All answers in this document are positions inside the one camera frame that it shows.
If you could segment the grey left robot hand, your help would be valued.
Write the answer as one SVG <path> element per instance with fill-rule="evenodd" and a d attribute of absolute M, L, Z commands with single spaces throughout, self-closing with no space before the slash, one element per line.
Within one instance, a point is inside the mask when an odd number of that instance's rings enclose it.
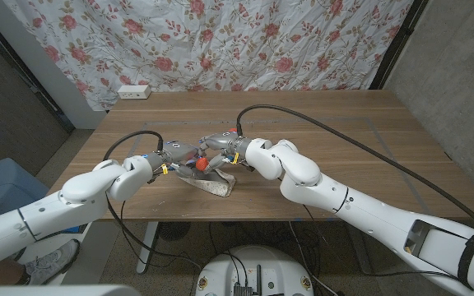
<path fill-rule="evenodd" d="M 167 169 L 174 168 L 177 174 L 189 178 L 194 172 L 186 163 L 196 160 L 200 155 L 196 146 L 182 141 L 169 141 L 163 145 L 162 150 L 150 153 L 146 159 L 153 170 L 164 164 Z"/>

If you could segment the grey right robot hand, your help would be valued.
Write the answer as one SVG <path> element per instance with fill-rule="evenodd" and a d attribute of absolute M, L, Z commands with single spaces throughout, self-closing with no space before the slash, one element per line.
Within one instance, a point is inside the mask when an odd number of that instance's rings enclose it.
<path fill-rule="evenodd" d="M 208 174 L 224 164 L 245 163 L 245 152 L 250 142 L 250 139 L 239 136 L 237 132 L 222 132 L 202 137 L 199 140 L 201 151 L 208 149 L 220 151 L 202 171 Z"/>

